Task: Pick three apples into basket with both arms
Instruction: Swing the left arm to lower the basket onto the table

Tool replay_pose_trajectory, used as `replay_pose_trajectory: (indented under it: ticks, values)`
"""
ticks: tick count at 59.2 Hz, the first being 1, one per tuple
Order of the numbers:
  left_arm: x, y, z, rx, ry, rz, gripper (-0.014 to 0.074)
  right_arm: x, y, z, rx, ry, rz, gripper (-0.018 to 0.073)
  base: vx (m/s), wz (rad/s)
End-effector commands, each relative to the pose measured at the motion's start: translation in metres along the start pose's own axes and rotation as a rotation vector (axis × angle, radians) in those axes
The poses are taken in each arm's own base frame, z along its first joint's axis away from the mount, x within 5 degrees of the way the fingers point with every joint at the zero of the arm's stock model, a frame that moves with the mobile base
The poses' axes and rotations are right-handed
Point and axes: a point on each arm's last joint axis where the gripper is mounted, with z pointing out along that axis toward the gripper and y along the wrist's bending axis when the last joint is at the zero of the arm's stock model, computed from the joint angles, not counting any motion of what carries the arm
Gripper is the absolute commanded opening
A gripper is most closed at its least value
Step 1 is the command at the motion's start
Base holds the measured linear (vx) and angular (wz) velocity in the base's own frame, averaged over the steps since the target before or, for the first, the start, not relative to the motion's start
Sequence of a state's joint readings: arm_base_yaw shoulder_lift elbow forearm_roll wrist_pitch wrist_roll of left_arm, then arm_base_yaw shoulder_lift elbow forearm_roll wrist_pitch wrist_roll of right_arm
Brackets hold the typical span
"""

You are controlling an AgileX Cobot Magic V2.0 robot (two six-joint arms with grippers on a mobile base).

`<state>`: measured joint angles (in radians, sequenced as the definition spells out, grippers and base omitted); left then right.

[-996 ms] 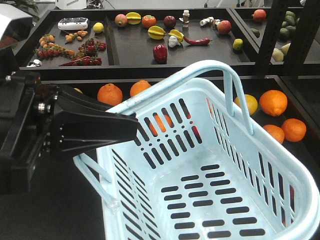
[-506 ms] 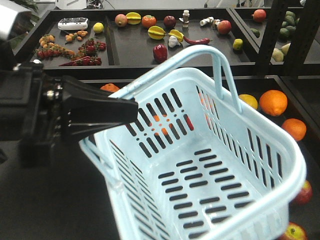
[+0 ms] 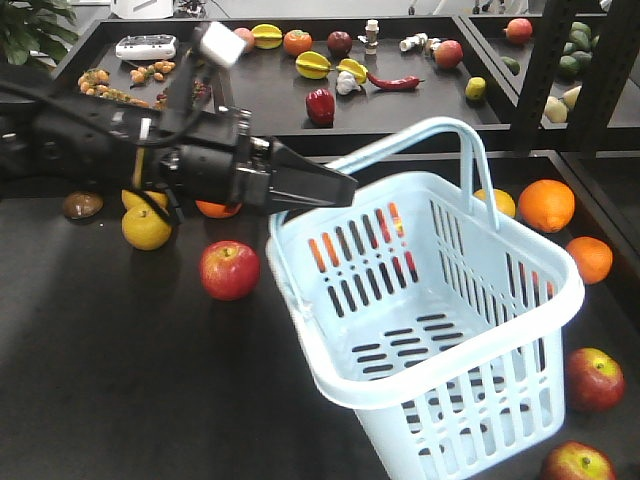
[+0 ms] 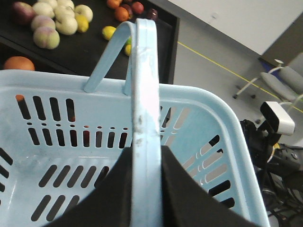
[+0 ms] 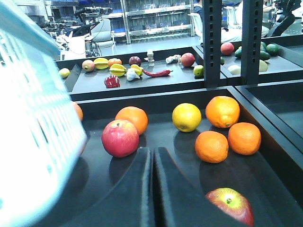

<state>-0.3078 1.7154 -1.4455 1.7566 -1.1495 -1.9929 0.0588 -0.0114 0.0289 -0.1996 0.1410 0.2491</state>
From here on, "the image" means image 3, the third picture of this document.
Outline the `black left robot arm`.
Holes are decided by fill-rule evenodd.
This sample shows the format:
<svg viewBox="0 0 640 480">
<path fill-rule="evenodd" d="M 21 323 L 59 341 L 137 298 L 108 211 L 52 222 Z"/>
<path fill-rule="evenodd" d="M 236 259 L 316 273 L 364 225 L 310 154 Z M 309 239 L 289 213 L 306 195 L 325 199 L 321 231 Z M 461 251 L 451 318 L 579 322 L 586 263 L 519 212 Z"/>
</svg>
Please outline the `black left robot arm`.
<svg viewBox="0 0 640 480">
<path fill-rule="evenodd" d="M 177 195 L 266 214 L 346 207 L 358 183 L 276 138 L 249 131 L 249 114 L 157 111 L 47 87 L 1 84 L 1 178 L 62 177 L 91 189 Z"/>
</svg>

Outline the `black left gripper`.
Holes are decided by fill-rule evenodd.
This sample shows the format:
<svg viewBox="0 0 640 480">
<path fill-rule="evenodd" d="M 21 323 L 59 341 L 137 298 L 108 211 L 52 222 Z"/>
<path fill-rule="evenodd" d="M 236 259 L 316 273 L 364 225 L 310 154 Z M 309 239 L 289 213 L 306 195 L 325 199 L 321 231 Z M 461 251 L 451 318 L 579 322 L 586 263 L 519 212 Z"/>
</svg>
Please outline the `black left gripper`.
<svg viewBox="0 0 640 480">
<path fill-rule="evenodd" d="M 195 199 L 268 213 L 352 204 L 358 181 L 277 138 L 251 135 L 251 113 L 222 107 L 159 157 L 159 178 Z"/>
</svg>

